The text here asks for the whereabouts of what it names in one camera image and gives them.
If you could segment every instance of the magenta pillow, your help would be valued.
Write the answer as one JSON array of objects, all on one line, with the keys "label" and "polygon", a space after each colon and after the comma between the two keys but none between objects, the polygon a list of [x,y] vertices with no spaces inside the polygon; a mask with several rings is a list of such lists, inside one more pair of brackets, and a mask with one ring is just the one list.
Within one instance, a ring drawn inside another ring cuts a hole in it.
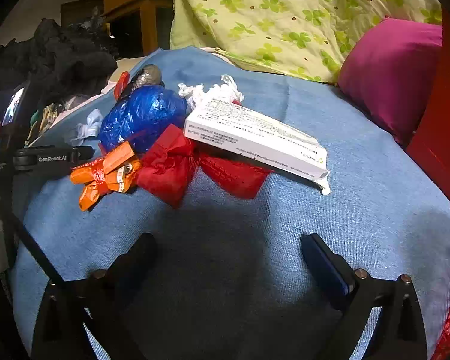
[{"label": "magenta pillow", "polygon": [[338,85],[395,140],[407,145],[419,126],[442,47],[442,26],[385,19],[345,60]]}]

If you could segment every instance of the knotted blue plastic bag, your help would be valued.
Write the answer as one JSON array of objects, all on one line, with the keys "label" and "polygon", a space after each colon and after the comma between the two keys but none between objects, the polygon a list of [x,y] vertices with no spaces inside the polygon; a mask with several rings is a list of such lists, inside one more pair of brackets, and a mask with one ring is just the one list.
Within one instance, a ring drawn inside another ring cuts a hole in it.
[{"label": "knotted blue plastic bag", "polygon": [[160,85],[146,85],[118,102],[103,119],[99,138],[109,152],[128,140],[136,153],[146,152],[169,124],[183,128],[187,102]]}]

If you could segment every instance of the crumpled white tissue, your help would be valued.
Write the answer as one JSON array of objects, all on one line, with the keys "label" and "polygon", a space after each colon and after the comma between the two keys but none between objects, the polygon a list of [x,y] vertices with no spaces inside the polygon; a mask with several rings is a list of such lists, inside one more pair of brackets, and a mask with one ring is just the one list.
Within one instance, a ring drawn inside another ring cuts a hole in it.
[{"label": "crumpled white tissue", "polygon": [[208,92],[203,91],[203,84],[186,86],[185,84],[180,83],[178,84],[178,87],[180,88],[178,94],[180,97],[185,98],[192,111],[209,100],[221,100],[227,103],[238,101],[239,103],[242,103],[245,96],[242,92],[239,92],[232,76],[224,74],[222,76],[222,81],[225,82],[225,84],[222,84],[221,86],[215,84]]},{"label": "crumpled white tissue", "polygon": [[72,146],[81,146],[86,138],[97,137],[103,120],[104,117],[100,110],[98,108],[94,109],[87,116],[87,124],[78,123],[68,139],[68,143]]}]

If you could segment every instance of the bed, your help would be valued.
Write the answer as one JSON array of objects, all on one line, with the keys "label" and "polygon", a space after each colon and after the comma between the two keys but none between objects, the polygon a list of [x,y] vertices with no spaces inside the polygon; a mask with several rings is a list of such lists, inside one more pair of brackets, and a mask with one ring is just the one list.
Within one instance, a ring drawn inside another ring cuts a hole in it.
[{"label": "bed", "polygon": [[[240,200],[199,172],[178,210],[137,189],[81,212],[82,186],[22,176],[14,185],[15,212],[60,274],[76,280],[108,268],[149,231],[161,257],[135,299],[122,305],[147,358],[312,359],[340,317],[301,257],[300,236],[318,233],[353,268],[376,278],[412,276],[430,356],[450,305],[450,202],[392,136],[331,85],[245,71],[195,47],[159,50],[132,72],[145,63],[158,65],[171,89],[207,88],[231,75],[244,106],[310,133],[328,150],[331,195],[272,174],[257,198]],[[60,144],[92,109],[106,113],[113,104],[113,93],[103,95],[41,144]],[[10,278],[15,320],[30,350],[47,277],[20,246]],[[377,317],[352,359],[363,355]]]}]

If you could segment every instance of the black clothing pile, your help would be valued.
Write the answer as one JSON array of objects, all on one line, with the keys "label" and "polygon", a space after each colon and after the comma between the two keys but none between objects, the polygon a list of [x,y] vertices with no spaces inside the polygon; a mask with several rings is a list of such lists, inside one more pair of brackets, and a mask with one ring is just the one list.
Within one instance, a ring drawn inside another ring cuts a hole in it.
[{"label": "black clothing pile", "polygon": [[0,120],[24,81],[39,80],[45,88],[36,99],[42,109],[77,93],[98,95],[116,68],[114,57],[91,38],[43,19],[31,39],[0,46]]}]

